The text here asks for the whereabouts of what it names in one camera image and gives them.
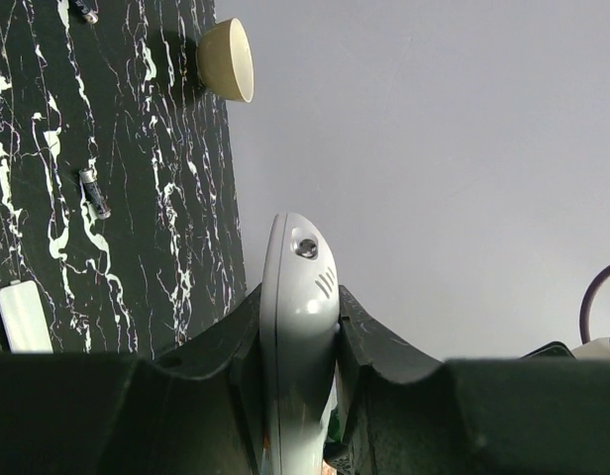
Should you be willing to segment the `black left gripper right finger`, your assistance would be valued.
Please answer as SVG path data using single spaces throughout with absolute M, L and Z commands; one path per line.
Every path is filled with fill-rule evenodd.
M 610 360 L 437 360 L 340 292 L 348 474 L 610 474 Z

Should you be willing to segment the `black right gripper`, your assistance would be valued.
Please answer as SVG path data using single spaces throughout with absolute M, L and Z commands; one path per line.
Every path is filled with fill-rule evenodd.
M 575 358 L 571 350 L 560 341 L 547 343 L 523 356 L 523 359 L 534 357 Z

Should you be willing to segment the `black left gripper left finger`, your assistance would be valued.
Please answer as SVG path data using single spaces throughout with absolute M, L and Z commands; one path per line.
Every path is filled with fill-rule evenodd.
M 0 474 L 256 474 L 260 294 L 155 360 L 0 353 Z

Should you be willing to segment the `green AA battery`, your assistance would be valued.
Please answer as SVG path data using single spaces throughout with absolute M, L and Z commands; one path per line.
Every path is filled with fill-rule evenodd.
M 339 403 L 336 396 L 332 396 L 332 410 L 328 424 L 327 443 L 339 443 L 342 441 L 341 422 L 339 415 Z

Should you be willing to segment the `white remote control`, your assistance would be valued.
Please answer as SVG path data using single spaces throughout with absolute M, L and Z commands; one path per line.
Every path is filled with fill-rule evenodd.
M 275 216 L 259 308 L 265 426 L 274 474 L 319 474 L 333 408 L 340 291 L 333 252 L 298 213 Z

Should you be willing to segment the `white battery cover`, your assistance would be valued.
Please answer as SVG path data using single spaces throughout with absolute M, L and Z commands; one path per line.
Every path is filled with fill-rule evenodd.
M 35 281 L 16 280 L 1 288 L 0 316 L 11 352 L 53 353 L 49 327 Z

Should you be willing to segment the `black orange battery right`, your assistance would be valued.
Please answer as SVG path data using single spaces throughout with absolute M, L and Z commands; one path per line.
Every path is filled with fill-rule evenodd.
M 79 178 L 97 218 L 100 220 L 109 219 L 111 217 L 111 208 L 102 194 L 94 169 L 80 169 Z

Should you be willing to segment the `black orange battery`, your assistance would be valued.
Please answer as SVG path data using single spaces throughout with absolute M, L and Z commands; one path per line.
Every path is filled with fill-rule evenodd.
M 102 194 L 94 169 L 80 169 L 79 178 L 97 218 L 100 220 L 109 219 L 111 217 L 111 208 Z
M 90 7 L 86 1 L 70 0 L 70 3 L 78 11 L 79 15 L 86 23 L 90 25 L 95 25 L 98 22 L 97 12 L 92 7 Z

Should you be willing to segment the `cream bowl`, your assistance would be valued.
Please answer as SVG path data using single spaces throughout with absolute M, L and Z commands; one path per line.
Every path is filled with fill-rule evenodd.
M 254 63 L 246 30 L 238 18 L 216 24 L 196 50 L 200 82 L 229 101 L 249 104 L 254 98 Z

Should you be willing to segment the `black orange battery far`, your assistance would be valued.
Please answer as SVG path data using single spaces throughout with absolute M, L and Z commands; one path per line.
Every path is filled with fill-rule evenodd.
M 95 25 L 98 22 L 97 12 L 92 7 L 90 7 L 86 1 L 70 0 L 70 3 L 78 11 L 79 15 L 86 23 L 90 25 Z

